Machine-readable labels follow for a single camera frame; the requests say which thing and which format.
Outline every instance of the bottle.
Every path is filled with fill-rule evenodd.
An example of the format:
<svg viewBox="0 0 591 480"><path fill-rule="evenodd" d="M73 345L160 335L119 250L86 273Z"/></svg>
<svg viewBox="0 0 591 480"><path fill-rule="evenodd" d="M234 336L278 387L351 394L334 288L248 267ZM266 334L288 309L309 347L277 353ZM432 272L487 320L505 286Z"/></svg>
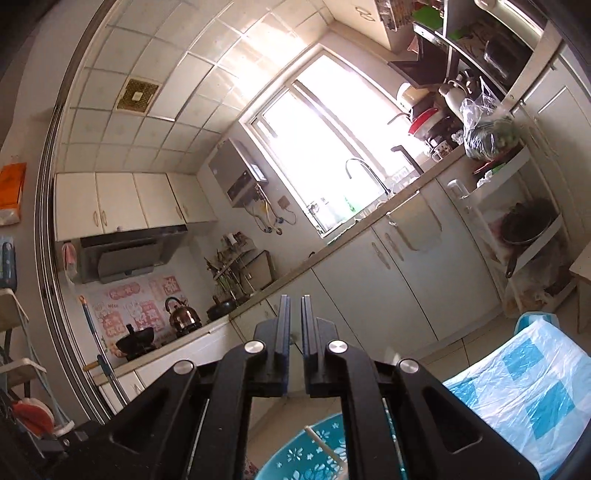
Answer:
<svg viewBox="0 0 591 480"><path fill-rule="evenodd" d="M460 113L460 105L467 96L466 92L461 88L445 84L439 87L439 94L445 98L447 106L456 114L456 117L463 121L464 119Z"/></svg>

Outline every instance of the cabinet handle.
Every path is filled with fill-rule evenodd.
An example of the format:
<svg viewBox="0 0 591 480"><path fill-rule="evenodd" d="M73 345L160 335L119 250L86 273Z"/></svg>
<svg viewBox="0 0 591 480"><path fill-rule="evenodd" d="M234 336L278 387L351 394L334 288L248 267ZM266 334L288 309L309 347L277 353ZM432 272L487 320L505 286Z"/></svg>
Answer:
<svg viewBox="0 0 591 480"><path fill-rule="evenodd" d="M404 262L404 258L402 257L402 253L400 253L400 250L398 249L397 245L394 243L394 240L392 240L392 237L390 236L390 234L386 233L384 236L386 237L386 240L390 243L392 250L394 250L396 252L396 254L400 257L400 260L402 260Z"/></svg>
<svg viewBox="0 0 591 480"><path fill-rule="evenodd" d="M391 270L390 264L388 263L388 261L386 260L386 257L384 256L384 254L382 253L382 251L378 248L378 246L375 244L375 242L371 242L371 244L374 246L374 250L378 256L378 258L382 261L382 263L384 265L386 265L386 268L388 270Z"/></svg>

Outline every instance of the upper cabinet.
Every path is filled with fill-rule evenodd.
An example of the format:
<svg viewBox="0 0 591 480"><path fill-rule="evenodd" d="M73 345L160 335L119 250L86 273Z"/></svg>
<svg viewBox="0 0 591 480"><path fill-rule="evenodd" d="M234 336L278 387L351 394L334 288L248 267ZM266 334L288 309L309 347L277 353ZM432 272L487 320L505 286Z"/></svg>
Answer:
<svg viewBox="0 0 591 480"><path fill-rule="evenodd" d="M148 228L185 223L165 173L134 173Z"/></svg>
<svg viewBox="0 0 591 480"><path fill-rule="evenodd" d="M58 174L55 192L58 242L103 233L94 173Z"/></svg>
<svg viewBox="0 0 591 480"><path fill-rule="evenodd" d="M174 196L187 223L217 220L195 175L167 173Z"/></svg>
<svg viewBox="0 0 591 480"><path fill-rule="evenodd" d="M105 233L147 227L131 173L97 173L96 190Z"/></svg>

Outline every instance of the plastic bag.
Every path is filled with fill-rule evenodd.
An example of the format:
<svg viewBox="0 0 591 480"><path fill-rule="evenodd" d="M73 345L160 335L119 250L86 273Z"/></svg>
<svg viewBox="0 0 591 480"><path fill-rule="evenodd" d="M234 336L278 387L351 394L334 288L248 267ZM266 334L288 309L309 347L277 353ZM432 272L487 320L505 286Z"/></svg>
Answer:
<svg viewBox="0 0 591 480"><path fill-rule="evenodd" d="M464 147L469 157L496 160L519 143L513 120L498 106L498 100L490 91L483 91L475 101L466 98L462 102Z"/></svg>

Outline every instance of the metal screw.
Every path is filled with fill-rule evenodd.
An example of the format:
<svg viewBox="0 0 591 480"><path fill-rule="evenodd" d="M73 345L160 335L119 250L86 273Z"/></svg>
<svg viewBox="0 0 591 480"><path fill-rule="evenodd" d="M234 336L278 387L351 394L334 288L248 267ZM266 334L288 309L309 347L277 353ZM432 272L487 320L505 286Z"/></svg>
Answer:
<svg viewBox="0 0 591 480"><path fill-rule="evenodd" d="M329 350L333 353L344 353L347 348L349 348L349 345L342 340L333 340L329 343Z"/></svg>
<svg viewBox="0 0 591 480"><path fill-rule="evenodd" d="M246 350L248 353L262 352L264 348L265 344L263 342L259 342L258 340L251 340L250 342L244 344L244 350Z"/></svg>
<svg viewBox="0 0 591 480"><path fill-rule="evenodd" d="M194 367L195 365L193 365L193 362L190 362L189 360L179 360L174 364L173 370L176 374L186 375L193 370Z"/></svg>
<svg viewBox="0 0 591 480"><path fill-rule="evenodd" d="M419 366L414 360L406 359L400 362L400 370L408 374L415 374L418 372Z"/></svg>

